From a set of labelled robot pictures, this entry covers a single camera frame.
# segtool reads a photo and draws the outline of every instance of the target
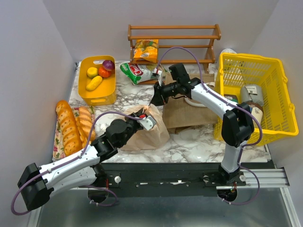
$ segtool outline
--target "marble countertop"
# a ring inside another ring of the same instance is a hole
[[[116,102],[112,105],[96,106],[96,116],[105,111],[123,112],[136,105],[148,105],[152,95],[152,86],[134,86],[130,79],[120,70],[121,61],[116,62]],[[198,73],[197,66],[187,65],[188,73]],[[69,104],[71,106],[87,105],[78,94],[80,63],[76,71]],[[209,67],[210,73],[216,73],[214,64]],[[95,131],[99,136],[117,115],[105,115],[96,123]],[[135,163],[177,163],[177,162],[221,162],[225,143],[214,140],[213,125],[204,125],[187,129],[178,135],[171,134],[169,141],[162,148],[155,150],[123,151],[106,162]],[[242,162],[267,162],[270,154],[265,147],[245,148]]]

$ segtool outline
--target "wooden rack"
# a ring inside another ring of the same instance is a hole
[[[184,48],[190,48],[197,50],[200,53],[204,53],[204,57],[199,58],[199,62],[203,64],[205,72],[208,72],[208,64],[215,62],[214,56],[214,40],[221,39],[221,31],[219,25],[204,25],[204,26],[132,26],[128,25],[128,40],[130,41],[130,62],[136,64],[147,64],[149,61],[134,60],[134,48],[137,39],[159,39],[159,51],[161,49],[168,49],[173,46],[182,46]],[[161,45],[164,42],[177,42],[176,40],[182,40],[183,42],[190,40],[203,40],[204,45]],[[191,59],[163,59],[162,64],[174,64],[174,63],[196,63]]]

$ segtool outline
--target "white wall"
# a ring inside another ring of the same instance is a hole
[[[248,52],[278,0],[43,0],[74,60],[129,59],[128,24],[214,25],[224,48]]]
[[[278,167],[285,167],[290,181],[290,193],[303,225],[303,1],[280,0],[251,53],[279,58],[288,77],[288,91],[295,105],[299,135],[269,145]]]
[[[24,168],[51,160],[55,105],[75,65],[41,0],[2,1],[0,31],[0,226],[22,227],[29,215],[14,216],[10,202]]]

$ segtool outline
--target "bread loaf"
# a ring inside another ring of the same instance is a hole
[[[80,151],[82,142],[70,105],[65,100],[59,101],[56,106],[56,113],[63,137],[65,155],[69,156]]]
[[[79,107],[79,117],[78,117],[78,129],[80,132],[80,135],[83,134],[83,136],[86,138],[86,141],[89,137],[90,129],[93,125],[90,112],[88,109],[84,106]],[[96,138],[95,130],[91,133],[90,141],[93,141]]]

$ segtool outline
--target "brown paper bag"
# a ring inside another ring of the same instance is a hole
[[[189,74],[189,77],[198,78],[199,74]],[[214,74],[203,74],[205,83],[214,82]],[[171,75],[166,75],[165,84],[174,82]],[[217,123],[217,115],[208,108],[195,107],[187,104],[184,98],[169,98],[164,105],[163,121],[170,133],[178,134],[180,131],[195,125]]]
[[[153,116],[157,124],[149,131],[139,130],[124,145],[122,150],[150,150],[161,148],[168,140],[169,133],[162,120],[162,114],[154,106],[137,105],[127,109],[124,113],[131,114],[139,111],[141,108],[147,108],[146,114]]]

